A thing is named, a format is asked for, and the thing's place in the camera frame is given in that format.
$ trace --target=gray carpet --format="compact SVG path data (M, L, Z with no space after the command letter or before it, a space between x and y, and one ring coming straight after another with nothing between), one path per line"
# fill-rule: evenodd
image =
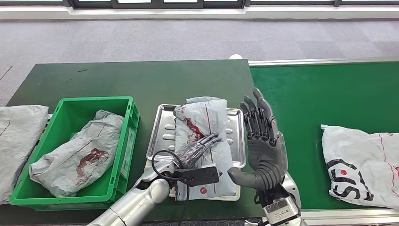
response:
M4 106L37 63L393 57L399 21L5 21L0 40Z

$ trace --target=green plastic crate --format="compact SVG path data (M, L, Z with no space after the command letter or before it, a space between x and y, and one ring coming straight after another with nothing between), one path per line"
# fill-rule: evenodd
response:
M29 179L29 165L66 143L98 110L124 116L113 165L75 197L56 198L42 185ZM139 113L132 97L82 97L60 100L43 137L33 150L10 197L11 205L37 211L106 209L117 201L128 185Z

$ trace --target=red logo on bag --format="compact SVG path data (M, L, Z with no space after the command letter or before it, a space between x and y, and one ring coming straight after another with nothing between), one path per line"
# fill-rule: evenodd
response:
M199 190L199 192L201 192L201 194L205 194L205 193L207 192L207 189L204 188L204 187L202 187L202 188Z

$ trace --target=plastic bag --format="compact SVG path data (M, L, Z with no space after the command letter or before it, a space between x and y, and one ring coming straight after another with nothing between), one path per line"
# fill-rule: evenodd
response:
M399 134L321 125L330 195L399 210Z
M212 163L222 172L219 182L215 184L195 186L190 188L190 200L210 197L233 196L237 186L227 174L233 166L230 146L226 140L227 101L216 97L196 97L186 101L186 104L175 108L175 153L190 142L195 142L211 133L218 133L222 142L218 142L203 154L195 163L201 168ZM186 200L186 185L177 183L177 200Z
M0 204L8 203L28 156L47 123L48 107L0 107Z
M31 180L55 197L75 196L113 164L122 124L122 116L97 111L70 141L30 165Z

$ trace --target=package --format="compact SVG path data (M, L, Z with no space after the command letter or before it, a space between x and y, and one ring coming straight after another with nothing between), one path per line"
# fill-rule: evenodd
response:
M70 141L30 165L31 180L55 197L75 196L113 164L122 124L122 116L97 111Z
M175 108L175 153L185 145L196 142L211 133L218 133L218 142L205 151L196 162L195 168L215 164L222 172L219 182L190 188L190 200L211 197L233 196L237 186L232 182L227 170L233 166L230 146L226 140L227 101L215 97L196 97L186 100L186 104ZM177 182L177 200L186 200L187 186Z
M48 107L0 107L0 204L14 185L47 123Z
M330 195L399 210L399 134L321 125Z

